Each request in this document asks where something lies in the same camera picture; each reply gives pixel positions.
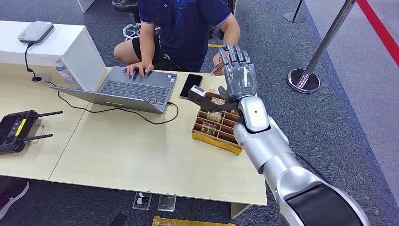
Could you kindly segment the person's left hand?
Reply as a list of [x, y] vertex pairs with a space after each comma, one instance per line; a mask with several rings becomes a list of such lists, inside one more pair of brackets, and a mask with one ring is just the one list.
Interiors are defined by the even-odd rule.
[[213, 56], [213, 63], [214, 63], [214, 68], [211, 72], [211, 75], [213, 76], [224, 76], [224, 65], [222, 61], [222, 56], [220, 53], [216, 53]]

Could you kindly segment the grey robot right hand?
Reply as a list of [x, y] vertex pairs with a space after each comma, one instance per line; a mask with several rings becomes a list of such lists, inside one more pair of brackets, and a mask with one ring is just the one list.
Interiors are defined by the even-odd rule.
[[257, 93], [257, 78], [255, 65], [249, 54], [237, 45], [226, 43], [219, 49], [221, 55], [221, 69], [227, 88], [220, 86], [219, 94], [227, 102], [233, 102]]

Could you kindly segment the person's right hand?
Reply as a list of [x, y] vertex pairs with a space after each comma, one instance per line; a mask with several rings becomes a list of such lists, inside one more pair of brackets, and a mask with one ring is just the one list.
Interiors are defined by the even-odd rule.
[[154, 65], [151, 62], [138, 62], [125, 66], [122, 71], [126, 72], [128, 76], [133, 76], [135, 71], [139, 72], [142, 79], [145, 79], [146, 75], [154, 69]]

